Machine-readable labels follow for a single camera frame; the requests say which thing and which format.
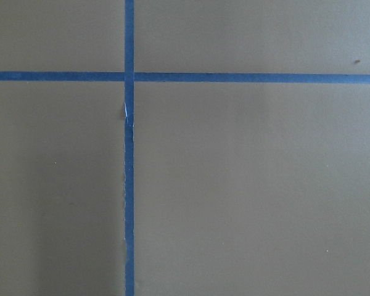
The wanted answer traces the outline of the blue tape line vertical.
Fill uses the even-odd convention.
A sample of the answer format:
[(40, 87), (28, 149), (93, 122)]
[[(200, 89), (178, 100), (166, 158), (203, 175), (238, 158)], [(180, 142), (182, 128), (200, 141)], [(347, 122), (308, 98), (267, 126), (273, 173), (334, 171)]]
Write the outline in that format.
[(125, 1), (125, 294), (134, 295), (134, 2)]

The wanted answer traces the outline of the blue tape line horizontal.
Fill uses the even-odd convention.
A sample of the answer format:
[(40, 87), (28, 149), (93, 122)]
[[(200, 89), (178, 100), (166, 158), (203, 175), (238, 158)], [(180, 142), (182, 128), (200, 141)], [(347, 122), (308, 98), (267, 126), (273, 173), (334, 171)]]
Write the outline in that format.
[[(0, 81), (124, 82), (126, 77), (123, 72), (0, 71)], [(370, 84), (364, 74), (136, 72), (129, 77), (135, 82)]]

